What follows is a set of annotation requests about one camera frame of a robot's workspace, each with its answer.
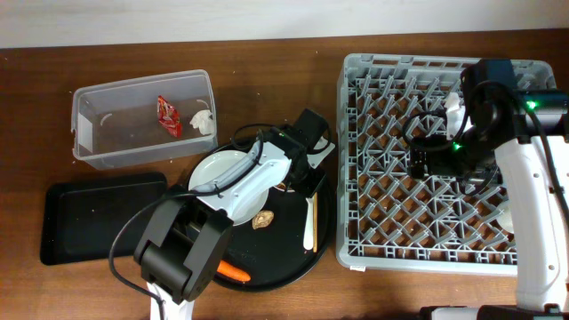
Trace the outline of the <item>white tissue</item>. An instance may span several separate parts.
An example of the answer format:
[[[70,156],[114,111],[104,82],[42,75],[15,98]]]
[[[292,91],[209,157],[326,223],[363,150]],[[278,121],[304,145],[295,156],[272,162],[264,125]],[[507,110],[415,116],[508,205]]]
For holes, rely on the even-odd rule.
[[[215,131],[212,112],[208,109],[200,110],[195,113],[189,124],[202,135],[210,135]]]

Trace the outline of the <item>red snack wrapper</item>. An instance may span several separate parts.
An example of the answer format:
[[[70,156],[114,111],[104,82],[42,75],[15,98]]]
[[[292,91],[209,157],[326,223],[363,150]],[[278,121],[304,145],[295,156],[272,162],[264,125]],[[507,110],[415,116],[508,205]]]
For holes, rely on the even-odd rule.
[[[182,123],[177,109],[170,104],[163,96],[157,98],[156,113],[158,122],[174,138],[182,135]]]

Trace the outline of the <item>pink bowl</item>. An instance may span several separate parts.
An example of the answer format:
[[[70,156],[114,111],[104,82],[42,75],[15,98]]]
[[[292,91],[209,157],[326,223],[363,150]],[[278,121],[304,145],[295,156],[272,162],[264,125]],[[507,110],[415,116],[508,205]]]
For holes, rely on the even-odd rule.
[[[283,183],[283,182],[277,184],[277,185],[275,186],[275,189],[278,190],[278,191],[280,191],[280,192],[294,193],[294,190],[293,190],[290,186],[288,186],[287,184],[285,184],[285,183]]]

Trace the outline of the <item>white cup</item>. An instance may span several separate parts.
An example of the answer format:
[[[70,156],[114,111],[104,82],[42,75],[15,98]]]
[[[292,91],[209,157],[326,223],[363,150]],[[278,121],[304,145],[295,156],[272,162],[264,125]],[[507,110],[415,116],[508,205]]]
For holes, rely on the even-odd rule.
[[[510,210],[509,200],[502,202],[496,208],[498,216],[496,218],[499,226],[510,234],[514,234],[513,219]]]

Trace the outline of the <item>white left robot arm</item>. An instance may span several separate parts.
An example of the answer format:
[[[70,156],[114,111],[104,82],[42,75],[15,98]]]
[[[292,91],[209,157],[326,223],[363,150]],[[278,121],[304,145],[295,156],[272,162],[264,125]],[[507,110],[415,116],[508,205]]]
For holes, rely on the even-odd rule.
[[[321,162],[334,145],[319,126],[259,124],[232,143],[244,156],[192,188],[172,186],[142,208],[150,215],[133,253],[153,319],[190,319],[210,282],[265,292],[307,274],[319,256],[304,248],[331,189]]]

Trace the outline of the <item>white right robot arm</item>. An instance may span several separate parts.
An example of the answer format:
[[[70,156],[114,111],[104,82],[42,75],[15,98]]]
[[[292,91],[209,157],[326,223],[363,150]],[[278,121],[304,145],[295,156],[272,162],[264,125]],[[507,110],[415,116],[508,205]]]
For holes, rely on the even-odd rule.
[[[446,133],[414,137],[408,172],[467,184],[504,184],[517,246],[513,306],[426,307],[424,319],[568,317],[568,96],[522,90],[511,60],[481,59],[461,72],[464,107],[435,112]]]

